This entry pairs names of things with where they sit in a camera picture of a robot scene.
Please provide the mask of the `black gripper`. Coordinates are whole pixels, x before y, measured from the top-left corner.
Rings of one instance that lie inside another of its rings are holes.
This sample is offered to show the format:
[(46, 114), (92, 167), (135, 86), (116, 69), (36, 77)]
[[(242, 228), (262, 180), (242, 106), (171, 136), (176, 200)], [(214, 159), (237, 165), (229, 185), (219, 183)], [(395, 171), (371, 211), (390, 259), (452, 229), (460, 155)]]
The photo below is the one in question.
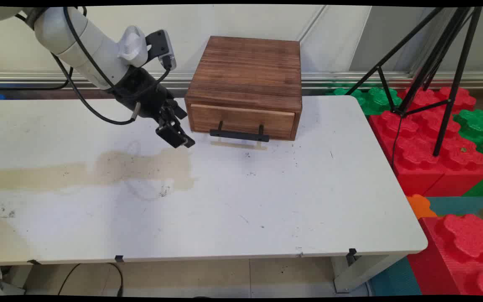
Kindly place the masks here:
[(109, 89), (109, 93), (117, 102), (132, 111), (133, 116), (123, 122), (109, 122), (114, 125), (127, 125), (137, 117), (152, 118), (158, 123), (156, 134), (160, 138), (173, 148), (190, 148), (195, 145), (195, 141), (184, 132), (180, 124), (180, 119), (186, 118), (188, 114), (161, 84), (170, 71), (167, 68), (161, 77), (155, 79), (143, 68), (130, 67), (126, 75)]

